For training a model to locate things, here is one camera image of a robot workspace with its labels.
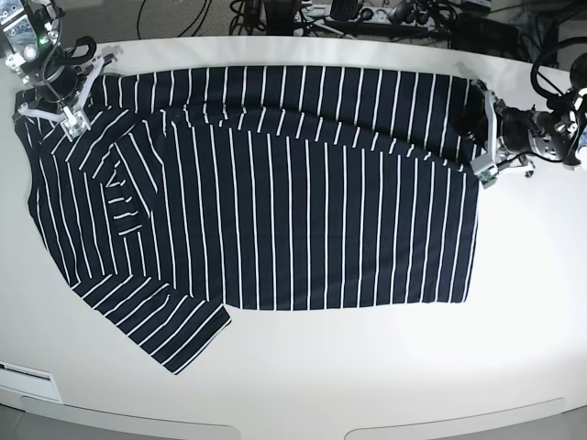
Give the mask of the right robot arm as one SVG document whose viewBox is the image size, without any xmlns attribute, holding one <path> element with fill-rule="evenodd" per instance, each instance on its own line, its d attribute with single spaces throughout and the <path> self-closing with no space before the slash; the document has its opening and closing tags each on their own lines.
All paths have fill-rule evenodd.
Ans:
<svg viewBox="0 0 587 440">
<path fill-rule="evenodd" d="M 13 120 L 44 119 L 76 138 L 91 128 L 84 108 L 93 84 L 116 54 L 99 54 L 89 36 L 63 48 L 63 17 L 54 1 L 3 1 L 1 60 L 30 88 L 31 96 L 17 105 Z"/>
</svg>

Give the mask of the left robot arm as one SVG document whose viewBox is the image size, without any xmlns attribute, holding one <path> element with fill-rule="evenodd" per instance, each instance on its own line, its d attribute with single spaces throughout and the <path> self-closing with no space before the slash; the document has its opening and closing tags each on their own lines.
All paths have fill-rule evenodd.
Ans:
<svg viewBox="0 0 587 440">
<path fill-rule="evenodd" d="M 586 165 L 586 55 L 571 65 L 570 89 L 552 93 L 542 87 L 538 76 L 553 52 L 543 51 L 530 71 L 531 86 L 546 99 L 546 111 L 509 106 L 485 82 L 473 83 L 481 93 L 482 113 L 461 136 L 484 148 L 471 161 L 471 169 L 483 186 L 493 184 L 509 168 L 530 176 L 534 172 L 532 157 L 570 170 Z"/>
</svg>

